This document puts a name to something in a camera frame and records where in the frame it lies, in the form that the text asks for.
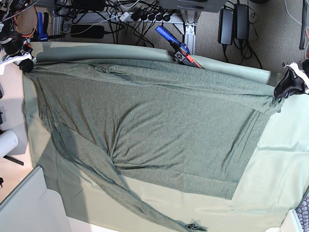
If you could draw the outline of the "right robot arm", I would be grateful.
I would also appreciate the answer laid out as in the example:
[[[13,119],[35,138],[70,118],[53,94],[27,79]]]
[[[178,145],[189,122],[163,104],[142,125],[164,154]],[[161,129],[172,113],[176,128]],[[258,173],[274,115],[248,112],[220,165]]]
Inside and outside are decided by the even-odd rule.
[[[32,55],[30,35],[17,31],[15,18],[25,10],[33,7],[31,0],[2,0],[0,2],[0,51],[5,52],[0,57],[0,73],[5,67],[15,64],[24,73],[32,71],[36,58]]]

